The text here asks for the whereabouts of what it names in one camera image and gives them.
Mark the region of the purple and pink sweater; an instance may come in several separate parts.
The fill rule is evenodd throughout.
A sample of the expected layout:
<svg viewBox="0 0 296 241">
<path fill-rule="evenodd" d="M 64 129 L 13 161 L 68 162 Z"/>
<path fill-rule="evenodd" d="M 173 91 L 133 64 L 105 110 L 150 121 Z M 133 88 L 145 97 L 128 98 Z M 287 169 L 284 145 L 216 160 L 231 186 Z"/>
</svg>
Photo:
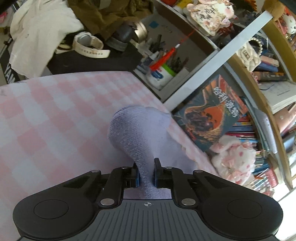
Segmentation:
<svg viewBox="0 0 296 241">
<path fill-rule="evenodd" d="M 108 138 L 111 144 L 127 154 L 139 170 L 139 187 L 126 189 L 127 199 L 170 199 L 169 189 L 154 186 L 154 159 L 164 167 L 192 173 L 197 163 L 189 159 L 182 147 L 168 133 L 171 116 L 156 108 L 127 106 L 111 120 Z"/>
</svg>

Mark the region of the pink white plush bunny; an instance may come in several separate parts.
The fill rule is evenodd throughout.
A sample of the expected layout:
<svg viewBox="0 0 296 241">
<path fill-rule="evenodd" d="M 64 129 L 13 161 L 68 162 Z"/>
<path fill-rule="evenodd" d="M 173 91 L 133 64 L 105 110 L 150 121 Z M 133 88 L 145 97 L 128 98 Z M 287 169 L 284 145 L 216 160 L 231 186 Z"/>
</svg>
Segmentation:
<svg viewBox="0 0 296 241">
<path fill-rule="evenodd" d="M 210 147 L 211 163 L 224 179 L 243 185 L 255 169 L 256 151 L 251 142 L 241 142 L 234 136 L 223 135 Z"/>
</svg>

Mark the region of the Harry Potter book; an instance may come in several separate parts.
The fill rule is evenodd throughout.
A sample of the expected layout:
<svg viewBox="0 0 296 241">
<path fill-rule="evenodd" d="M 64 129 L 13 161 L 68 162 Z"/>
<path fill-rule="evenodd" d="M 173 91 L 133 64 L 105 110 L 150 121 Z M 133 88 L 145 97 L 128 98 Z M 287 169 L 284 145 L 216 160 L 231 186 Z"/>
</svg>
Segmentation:
<svg viewBox="0 0 296 241">
<path fill-rule="evenodd" d="M 215 76 L 173 114 L 174 120 L 203 152 L 248 111 L 222 75 Z"/>
</svg>

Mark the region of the white pen holder cup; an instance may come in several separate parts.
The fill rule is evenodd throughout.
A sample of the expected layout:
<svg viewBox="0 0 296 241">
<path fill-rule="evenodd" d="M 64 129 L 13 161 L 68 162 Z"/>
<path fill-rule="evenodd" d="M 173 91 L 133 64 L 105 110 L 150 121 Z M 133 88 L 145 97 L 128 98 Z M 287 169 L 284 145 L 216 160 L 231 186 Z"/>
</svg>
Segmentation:
<svg viewBox="0 0 296 241">
<path fill-rule="evenodd" d="M 147 81 L 157 90 L 165 87 L 177 74 L 166 64 L 155 71 L 149 71 L 146 75 Z"/>
</svg>

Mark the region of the pink checkered desk mat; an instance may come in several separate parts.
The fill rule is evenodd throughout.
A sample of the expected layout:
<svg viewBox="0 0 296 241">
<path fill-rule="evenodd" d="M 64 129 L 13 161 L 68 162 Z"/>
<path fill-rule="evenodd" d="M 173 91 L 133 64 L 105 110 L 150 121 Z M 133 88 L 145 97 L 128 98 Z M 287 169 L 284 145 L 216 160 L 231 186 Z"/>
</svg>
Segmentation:
<svg viewBox="0 0 296 241">
<path fill-rule="evenodd" d="M 1 87 L 1 240 L 17 240 L 13 209 L 23 198 L 99 169 L 133 161 L 107 137 L 113 115 L 128 105 L 165 113 L 161 150 L 181 155 L 177 167 L 215 173 L 209 158 L 129 72 L 50 75 Z"/>
</svg>

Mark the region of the red tassel pendant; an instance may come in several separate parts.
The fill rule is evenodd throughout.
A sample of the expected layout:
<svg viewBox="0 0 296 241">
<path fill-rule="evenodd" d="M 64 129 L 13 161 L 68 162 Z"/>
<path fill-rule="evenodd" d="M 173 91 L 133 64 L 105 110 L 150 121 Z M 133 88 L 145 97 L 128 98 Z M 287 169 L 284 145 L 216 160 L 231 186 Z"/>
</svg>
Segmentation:
<svg viewBox="0 0 296 241">
<path fill-rule="evenodd" d="M 172 49 L 170 49 L 170 51 L 168 51 L 164 56 L 162 56 L 158 61 L 156 61 L 154 64 L 150 65 L 149 68 L 151 71 L 156 71 L 158 70 L 162 65 L 164 65 L 169 59 L 170 57 L 175 53 L 175 51 L 180 47 L 180 45 L 185 42 L 187 39 L 189 39 L 189 37 L 195 33 L 195 30 L 192 30 L 191 33 L 189 33 L 186 37 L 184 37 L 180 42 L 178 42 L 177 45 L 175 45 L 175 47 L 173 47 Z"/>
</svg>

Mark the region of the white metal bookshelf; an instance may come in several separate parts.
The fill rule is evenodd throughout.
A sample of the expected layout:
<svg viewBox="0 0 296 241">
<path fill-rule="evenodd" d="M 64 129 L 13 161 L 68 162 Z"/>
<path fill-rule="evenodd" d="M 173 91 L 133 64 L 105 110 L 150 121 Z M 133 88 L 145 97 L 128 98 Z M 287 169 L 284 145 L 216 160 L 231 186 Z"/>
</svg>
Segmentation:
<svg viewBox="0 0 296 241">
<path fill-rule="evenodd" d="M 134 75 L 164 103 L 165 107 L 173 111 L 192 94 L 194 90 L 205 83 L 211 75 L 220 69 L 224 69 L 227 74 L 230 75 L 232 83 L 241 89 L 241 92 L 243 92 L 252 107 L 262 111 L 263 116 L 268 118 L 266 123 L 272 130 L 271 134 L 263 131 L 264 125 L 259 121 L 257 115 L 253 117 L 253 120 L 257 124 L 257 129 L 260 132 L 260 136 L 263 138 L 263 142 L 269 146 L 271 160 L 274 161 L 276 166 L 275 170 L 279 173 L 278 181 L 283 182 L 289 190 L 292 190 L 293 184 L 290 165 L 276 120 L 257 83 L 235 54 L 238 49 L 238 44 L 272 24 L 271 15 L 268 12 L 262 13 L 255 19 L 255 22 L 239 34 L 237 38 L 234 38 L 234 40 L 223 49 L 219 49 L 213 41 L 201 33 L 172 7 L 162 1 L 154 1 L 153 3 L 153 15 L 143 19 L 143 22 L 150 23 L 160 19 L 164 26 L 172 25 L 183 35 L 191 34 L 190 39 L 199 50 L 201 56 L 200 61 L 181 80 L 170 81 L 162 90 L 157 90 L 152 87 L 139 70 L 135 69 L 133 71 Z"/>
</svg>

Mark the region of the metal bowl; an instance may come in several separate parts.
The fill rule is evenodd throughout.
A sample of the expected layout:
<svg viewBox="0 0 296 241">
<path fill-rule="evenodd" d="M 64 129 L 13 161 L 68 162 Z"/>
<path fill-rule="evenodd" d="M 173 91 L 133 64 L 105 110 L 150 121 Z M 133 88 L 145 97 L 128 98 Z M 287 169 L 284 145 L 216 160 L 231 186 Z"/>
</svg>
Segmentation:
<svg viewBox="0 0 296 241">
<path fill-rule="evenodd" d="M 134 41 L 136 41 L 137 43 L 142 43 L 143 41 L 146 41 L 148 30 L 146 29 L 142 21 L 129 22 L 128 25 L 133 30 L 132 39 Z"/>
</svg>

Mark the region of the white wristwatch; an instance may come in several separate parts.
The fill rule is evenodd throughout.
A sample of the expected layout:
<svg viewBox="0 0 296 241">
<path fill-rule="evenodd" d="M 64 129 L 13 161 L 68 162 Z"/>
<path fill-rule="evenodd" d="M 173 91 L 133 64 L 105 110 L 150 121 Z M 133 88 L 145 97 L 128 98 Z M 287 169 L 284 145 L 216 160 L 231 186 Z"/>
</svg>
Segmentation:
<svg viewBox="0 0 296 241">
<path fill-rule="evenodd" d="M 78 54 L 93 58 L 103 59 L 108 58 L 110 50 L 104 50 L 104 44 L 97 37 L 89 32 L 78 33 L 73 40 L 73 50 Z"/>
</svg>

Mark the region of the cream quilted pearl handbag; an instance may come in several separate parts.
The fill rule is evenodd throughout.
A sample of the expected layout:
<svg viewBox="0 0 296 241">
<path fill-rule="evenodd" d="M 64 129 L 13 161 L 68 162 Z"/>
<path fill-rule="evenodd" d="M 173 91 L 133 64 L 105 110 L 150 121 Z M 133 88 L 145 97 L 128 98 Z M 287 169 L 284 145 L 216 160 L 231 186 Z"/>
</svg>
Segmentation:
<svg viewBox="0 0 296 241">
<path fill-rule="evenodd" d="M 259 52 L 256 52 L 255 49 L 250 45 L 249 42 L 251 41 L 257 42 L 259 46 Z M 263 51 L 262 42 L 259 39 L 252 37 L 240 49 L 238 49 L 235 54 L 244 64 L 248 72 L 252 72 L 261 63 L 260 56 L 262 54 L 262 51 Z"/>
</svg>

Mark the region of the pink bunny charm ornament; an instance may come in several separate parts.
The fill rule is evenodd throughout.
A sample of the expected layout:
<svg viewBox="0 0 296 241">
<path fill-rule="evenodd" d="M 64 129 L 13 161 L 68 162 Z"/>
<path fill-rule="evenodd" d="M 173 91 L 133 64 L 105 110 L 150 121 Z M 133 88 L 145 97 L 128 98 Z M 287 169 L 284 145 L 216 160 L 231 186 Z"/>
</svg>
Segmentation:
<svg viewBox="0 0 296 241">
<path fill-rule="evenodd" d="M 220 28 L 229 27 L 234 17 L 233 3 L 230 1 L 199 1 L 187 4 L 190 17 L 210 36 L 215 36 Z"/>
</svg>

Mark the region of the olive brown jacket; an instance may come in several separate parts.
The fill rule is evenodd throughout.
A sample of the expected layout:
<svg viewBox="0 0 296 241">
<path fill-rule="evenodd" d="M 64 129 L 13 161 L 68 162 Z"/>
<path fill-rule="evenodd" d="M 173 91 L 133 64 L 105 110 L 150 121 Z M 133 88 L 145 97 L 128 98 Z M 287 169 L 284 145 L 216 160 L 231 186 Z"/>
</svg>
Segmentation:
<svg viewBox="0 0 296 241">
<path fill-rule="evenodd" d="M 152 1 L 68 1 L 76 17 L 93 35 L 104 40 L 125 22 L 136 22 L 153 13 Z"/>
</svg>

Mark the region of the white cloth pile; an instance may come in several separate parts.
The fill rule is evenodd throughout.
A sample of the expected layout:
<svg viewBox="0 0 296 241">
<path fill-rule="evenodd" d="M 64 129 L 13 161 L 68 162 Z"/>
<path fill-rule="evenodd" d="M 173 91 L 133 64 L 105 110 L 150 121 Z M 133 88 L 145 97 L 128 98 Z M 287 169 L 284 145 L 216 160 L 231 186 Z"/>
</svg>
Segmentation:
<svg viewBox="0 0 296 241">
<path fill-rule="evenodd" d="M 12 69 L 27 78 L 40 77 L 66 35 L 83 29 L 67 1 L 26 1 L 11 22 Z"/>
</svg>

